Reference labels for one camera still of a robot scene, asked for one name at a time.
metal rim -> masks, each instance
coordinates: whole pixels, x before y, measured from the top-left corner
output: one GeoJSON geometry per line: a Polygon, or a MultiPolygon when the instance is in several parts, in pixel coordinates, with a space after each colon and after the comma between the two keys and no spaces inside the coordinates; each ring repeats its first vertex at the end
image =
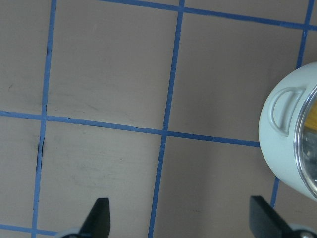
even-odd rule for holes
{"type": "Polygon", "coordinates": [[[302,108],[299,112],[299,116],[295,126],[294,152],[295,152],[295,161],[296,161],[298,172],[305,186],[307,187],[307,189],[317,199],[317,186],[315,184],[315,181],[311,178],[310,174],[307,172],[305,163],[301,159],[304,122],[306,120],[308,112],[311,109],[312,104],[315,102],[313,99],[316,98],[316,95],[317,95],[317,86],[315,86],[313,91],[309,94],[309,96],[303,103],[302,108]]]}

pot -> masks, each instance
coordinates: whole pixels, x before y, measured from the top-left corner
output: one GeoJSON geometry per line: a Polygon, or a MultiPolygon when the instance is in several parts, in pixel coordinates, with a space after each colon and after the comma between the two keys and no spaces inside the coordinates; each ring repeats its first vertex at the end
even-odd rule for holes
{"type": "Polygon", "coordinates": [[[317,201],[317,62],[272,90],[261,112],[259,140],[275,175],[317,201]]]}

pot handle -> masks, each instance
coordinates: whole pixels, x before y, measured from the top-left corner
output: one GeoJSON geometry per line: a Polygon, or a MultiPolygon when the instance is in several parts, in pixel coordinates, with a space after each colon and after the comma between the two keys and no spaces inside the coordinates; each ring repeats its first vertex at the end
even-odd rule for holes
{"type": "Polygon", "coordinates": [[[272,101],[269,105],[268,108],[268,121],[270,122],[271,126],[273,127],[273,129],[275,131],[277,131],[279,134],[281,134],[282,136],[288,136],[288,131],[289,131],[289,126],[290,126],[290,122],[291,122],[291,118],[293,115],[293,112],[295,110],[295,107],[301,97],[301,95],[304,92],[304,88],[296,88],[296,87],[289,87],[289,88],[284,88],[280,91],[278,91],[272,98],[272,101]],[[284,120],[286,121],[286,128],[283,130],[283,128],[279,127],[274,119],[274,109],[276,106],[277,101],[280,99],[280,97],[288,92],[292,92],[294,95],[296,95],[295,97],[290,97],[288,98],[287,101],[284,102],[285,105],[289,105],[292,103],[292,109],[291,109],[291,113],[282,115],[282,117],[284,117],[284,120]]]}

grid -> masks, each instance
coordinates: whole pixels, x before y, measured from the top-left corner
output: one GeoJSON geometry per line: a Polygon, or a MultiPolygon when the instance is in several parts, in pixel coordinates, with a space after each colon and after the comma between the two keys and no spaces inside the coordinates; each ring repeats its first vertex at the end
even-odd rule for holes
{"type": "MultiPolygon", "coordinates": [[[[63,122],[63,123],[97,126],[97,127],[104,127],[104,128],[118,129],[118,130],[161,135],[161,146],[160,146],[160,151],[158,155],[158,167],[157,167],[157,173],[156,173],[152,212],[151,212],[149,233],[148,233],[148,238],[152,238],[154,233],[156,209],[157,209],[158,198],[159,198],[158,195],[159,195],[160,179],[161,179],[161,172],[162,172],[163,160],[164,160],[165,144],[168,137],[180,137],[180,138],[193,139],[193,140],[202,140],[202,141],[210,141],[210,142],[218,142],[218,143],[236,144],[236,145],[242,145],[242,146],[260,147],[260,144],[256,141],[213,137],[213,136],[182,133],[182,132],[168,130],[169,117],[170,117],[171,105],[172,105],[172,97],[173,97],[174,81],[175,81],[175,75],[176,75],[178,50],[179,50],[179,43],[181,38],[183,14],[190,13],[190,14],[197,14],[197,15],[217,16],[217,17],[229,18],[229,19],[239,20],[239,21],[250,21],[250,22],[255,22],[259,24],[268,24],[268,25],[275,25],[275,26],[287,27],[287,28],[293,28],[293,29],[301,29],[303,32],[302,32],[301,43],[299,46],[296,68],[299,68],[302,66],[308,32],[317,31],[317,26],[310,25],[310,18],[313,11],[314,0],[309,0],[304,24],[287,22],[287,21],[271,20],[271,19],[265,19],[265,18],[259,18],[259,17],[251,17],[251,16],[245,16],[245,15],[230,14],[230,13],[224,13],[224,12],[216,12],[216,11],[203,10],[203,9],[189,8],[189,7],[185,7],[185,0],[179,0],[178,6],[154,3],[154,2],[146,2],[146,1],[140,1],[140,0],[100,0],[100,1],[113,2],[117,4],[135,5],[140,7],[164,9],[169,11],[176,11],[178,13],[163,128],[162,130],[152,129],[152,128],[138,128],[138,127],[123,125],[123,124],[115,124],[115,123],[107,123],[107,122],[100,122],[100,121],[47,115],[46,107],[48,104],[50,68],[51,68],[51,59],[52,59],[52,50],[53,50],[53,33],[54,33],[54,24],[55,24],[55,11],[56,11],[56,5],[57,5],[57,0],[52,0],[50,22],[49,22],[49,34],[48,34],[48,42],[47,42],[47,55],[46,55],[45,72],[44,72],[42,113],[40,115],[36,115],[36,114],[27,114],[27,113],[19,113],[19,112],[0,111],[0,116],[3,116],[3,117],[35,119],[35,120],[41,121],[40,141],[38,145],[37,167],[36,167],[36,177],[35,177],[35,187],[34,187],[34,201],[33,201],[34,212],[33,212],[33,219],[32,219],[32,227],[26,228],[26,227],[0,224],[0,229],[27,232],[32,235],[31,236],[32,238],[36,238],[37,234],[49,235],[49,236],[54,236],[56,234],[55,231],[46,231],[46,230],[37,229],[40,186],[41,186],[42,156],[43,156],[42,151],[43,151],[44,139],[46,134],[46,123],[48,121],[56,121],[56,122],[63,122]]],[[[279,186],[279,179],[275,177],[275,181],[272,188],[271,202],[270,202],[272,207],[275,206],[278,186],[279,186]]]]}

black object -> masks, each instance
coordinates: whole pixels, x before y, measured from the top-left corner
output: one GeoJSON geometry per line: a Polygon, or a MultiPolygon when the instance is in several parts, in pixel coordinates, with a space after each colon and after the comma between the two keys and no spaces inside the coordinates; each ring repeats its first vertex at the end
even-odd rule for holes
{"type": "Polygon", "coordinates": [[[249,225],[255,238],[317,238],[307,230],[292,230],[261,197],[251,196],[249,225]]]}
{"type": "Polygon", "coordinates": [[[110,206],[108,198],[98,198],[78,234],[62,238],[108,238],[110,233],[110,206]]]}

